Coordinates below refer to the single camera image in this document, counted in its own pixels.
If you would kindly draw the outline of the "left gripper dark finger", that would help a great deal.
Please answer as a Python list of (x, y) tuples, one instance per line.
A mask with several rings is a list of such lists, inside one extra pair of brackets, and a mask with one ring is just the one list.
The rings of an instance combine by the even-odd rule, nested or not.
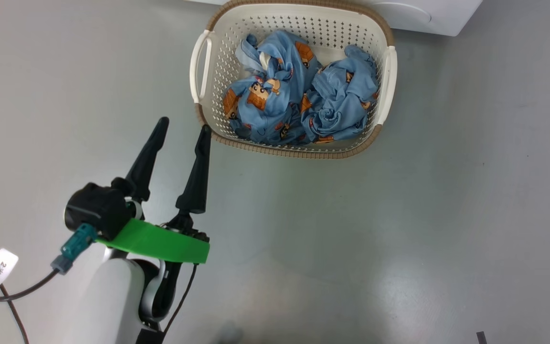
[(113, 189), (120, 190), (125, 197), (139, 202), (149, 200), (151, 176), (157, 154), (164, 145), (168, 128), (169, 118), (161, 117), (126, 177), (115, 178), (111, 182)]
[(181, 214), (203, 214), (207, 209), (211, 139), (211, 128), (208, 125), (202, 126), (194, 150), (196, 159), (185, 190), (175, 204)]

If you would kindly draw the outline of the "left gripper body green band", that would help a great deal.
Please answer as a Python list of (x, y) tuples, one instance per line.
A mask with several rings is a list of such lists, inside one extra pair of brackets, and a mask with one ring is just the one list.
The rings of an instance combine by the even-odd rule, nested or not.
[(125, 253), (171, 263), (204, 264), (210, 243), (150, 224), (129, 214), (106, 215), (96, 220), (97, 242)]

